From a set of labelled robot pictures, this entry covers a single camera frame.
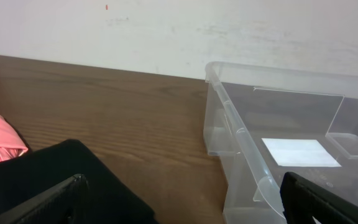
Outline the black garment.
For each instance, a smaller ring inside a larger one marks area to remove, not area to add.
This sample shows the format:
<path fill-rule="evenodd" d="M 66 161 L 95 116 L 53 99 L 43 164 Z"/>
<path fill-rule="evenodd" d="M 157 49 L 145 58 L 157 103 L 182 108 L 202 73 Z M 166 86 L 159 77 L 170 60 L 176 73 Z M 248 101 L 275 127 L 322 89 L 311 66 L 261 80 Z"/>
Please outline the black garment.
<path fill-rule="evenodd" d="M 74 139 L 0 162 L 0 214 L 75 174 L 89 184 L 86 223 L 156 223 L 154 211 Z"/>

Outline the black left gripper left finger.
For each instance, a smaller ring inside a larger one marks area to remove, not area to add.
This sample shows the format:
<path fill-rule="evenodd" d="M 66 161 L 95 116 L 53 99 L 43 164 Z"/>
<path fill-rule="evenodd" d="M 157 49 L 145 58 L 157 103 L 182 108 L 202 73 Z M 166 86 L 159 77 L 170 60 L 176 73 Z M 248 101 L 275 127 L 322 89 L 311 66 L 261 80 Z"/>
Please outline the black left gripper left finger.
<path fill-rule="evenodd" d="M 0 224 L 76 224 L 86 222 L 88 181 L 75 174 L 0 214 Z"/>

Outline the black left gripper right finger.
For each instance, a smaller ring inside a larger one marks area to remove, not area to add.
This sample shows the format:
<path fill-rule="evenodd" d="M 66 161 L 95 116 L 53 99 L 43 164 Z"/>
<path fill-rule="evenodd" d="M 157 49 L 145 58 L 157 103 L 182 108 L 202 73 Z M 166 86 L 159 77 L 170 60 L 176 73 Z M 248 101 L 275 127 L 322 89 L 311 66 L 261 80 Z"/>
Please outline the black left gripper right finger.
<path fill-rule="evenodd" d="M 288 224 L 358 224 L 358 206 L 294 172 L 286 172 L 280 187 Z"/>

